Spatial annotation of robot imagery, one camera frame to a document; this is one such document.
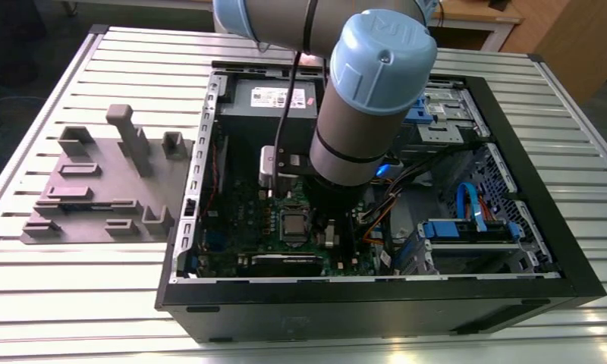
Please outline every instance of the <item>metal sheet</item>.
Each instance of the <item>metal sheet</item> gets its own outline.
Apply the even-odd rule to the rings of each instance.
[[[589,137],[580,130],[545,130],[515,128],[521,140],[554,140],[562,142],[589,143]]]
[[[535,168],[563,171],[607,171],[607,162],[602,157],[573,155],[531,155]]]
[[[567,221],[574,236],[580,239],[607,239],[607,221]]]
[[[246,362],[607,362],[607,297],[485,336],[198,345],[154,308],[164,243],[21,244],[67,125],[116,137],[106,110],[124,102],[147,137],[176,130],[195,138],[211,62],[288,63],[292,56],[276,47],[262,54],[234,35],[111,27],[106,38],[82,49],[37,139],[25,140],[0,185],[0,358],[231,362],[242,353]],[[435,71],[489,80],[607,290],[607,151],[592,143],[589,122],[525,55],[442,50]]]
[[[489,87],[495,93],[526,93],[530,95],[554,95],[554,90],[546,83],[523,84],[489,82]]]
[[[607,203],[559,202],[558,209],[566,219],[607,220]]]
[[[152,290],[162,264],[126,265],[0,265],[0,292],[32,290]]]
[[[150,85],[150,86],[194,86],[207,87],[210,76],[171,76],[159,74],[126,74],[122,72],[84,72],[79,79],[82,82],[115,85]]]
[[[505,104],[553,105],[559,107],[563,105],[557,96],[547,95],[525,95],[521,93],[495,92],[495,98],[499,103]]]
[[[538,171],[547,186],[607,186],[607,172]]]
[[[163,64],[163,63],[134,63],[118,61],[92,61],[88,64],[88,71],[124,72],[134,74],[172,74],[196,75],[210,74],[211,66],[191,64]]]

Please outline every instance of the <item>gray plastic block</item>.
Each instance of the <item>gray plastic block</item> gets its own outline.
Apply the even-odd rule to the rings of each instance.
[[[61,165],[59,174],[63,177],[96,177],[102,175],[102,168],[96,163],[70,163]]]
[[[154,168],[148,161],[148,141],[144,133],[139,133],[132,126],[132,108],[131,105],[111,105],[106,115],[108,124],[119,130],[122,141],[135,164],[140,177],[154,175]]]
[[[155,216],[152,209],[146,206],[142,223],[152,235],[162,235],[167,237],[170,235],[171,228],[175,225],[175,219],[166,206],[162,207],[162,214],[159,218]]]
[[[92,199],[92,190],[87,186],[76,186],[76,187],[57,187],[51,186],[48,188],[48,198],[49,199]]]
[[[167,159],[180,160],[190,157],[183,133],[167,131],[164,138],[162,138],[162,148],[164,148]]]
[[[39,199],[33,206],[33,210],[40,216],[49,218],[52,216],[64,215],[65,211],[59,206],[60,199]]]
[[[120,215],[142,215],[144,207],[136,199],[114,199],[112,211]]]
[[[67,127],[59,138],[59,144],[70,157],[87,156],[86,145],[95,142],[86,127]]]
[[[57,237],[61,235],[61,227],[52,220],[28,222],[23,232],[29,237]]]
[[[106,220],[106,231],[112,237],[128,237],[138,235],[140,229],[130,218],[110,218]]]
[[[174,217],[180,215],[191,161],[188,158],[168,159],[162,145],[164,140],[148,140],[146,158],[154,175],[140,178],[135,162],[119,149],[119,141],[95,138],[92,143],[83,144],[87,155],[60,156],[45,192],[35,205],[31,224],[23,231],[20,240],[24,243],[166,241],[175,224]],[[194,142],[184,140],[184,143],[191,151]],[[67,174],[68,166],[71,171],[79,167],[79,173]],[[88,172],[92,166],[99,166],[99,174],[80,173],[83,168]],[[144,209],[154,216],[144,215]],[[53,227],[43,228],[51,218],[59,231]],[[112,234],[112,229],[106,229],[107,221],[122,219],[132,221],[135,234],[120,234],[120,231]]]
[[[148,155],[148,153],[151,152],[151,149],[148,148],[148,140],[146,139],[144,128],[136,127],[135,132],[138,135],[138,140],[140,141],[140,144],[143,147],[143,151]],[[119,149],[122,149],[122,153],[124,154],[124,156],[127,156],[127,157],[131,156],[131,152],[128,151],[128,145],[123,141],[119,142]]]

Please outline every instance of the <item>blue latch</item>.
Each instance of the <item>blue latch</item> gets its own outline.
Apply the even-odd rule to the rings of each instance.
[[[519,228],[519,225],[515,224],[514,222],[510,222],[509,230],[510,230],[510,235],[513,236],[513,240],[519,240],[519,238],[522,237],[522,229]]]
[[[425,237],[459,237],[459,229],[454,221],[430,221],[423,224]]]
[[[433,121],[434,116],[427,112],[426,108],[426,96],[422,95],[409,110],[405,122],[411,124],[431,124]]]

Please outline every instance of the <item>power supply label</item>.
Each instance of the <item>power supply label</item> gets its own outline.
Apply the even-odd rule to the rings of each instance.
[[[282,108],[286,105],[287,89],[274,87],[255,87],[252,89],[254,108]],[[295,89],[292,92],[291,108],[306,108],[304,89]]]

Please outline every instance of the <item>floor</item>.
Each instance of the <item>floor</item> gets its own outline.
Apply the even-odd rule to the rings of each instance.
[[[79,15],[70,18],[59,2],[36,0],[36,4],[48,28],[47,38],[28,45],[40,66],[40,75],[37,80],[24,87],[7,89],[0,86],[0,98],[48,96],[92,24],[214,31],[211,13],[207,11],[80,4]],[[0,172],[41,105],[43,102],[35,99],[0,102]],[[584,110],[607,140],[607,84],[584,105]]]

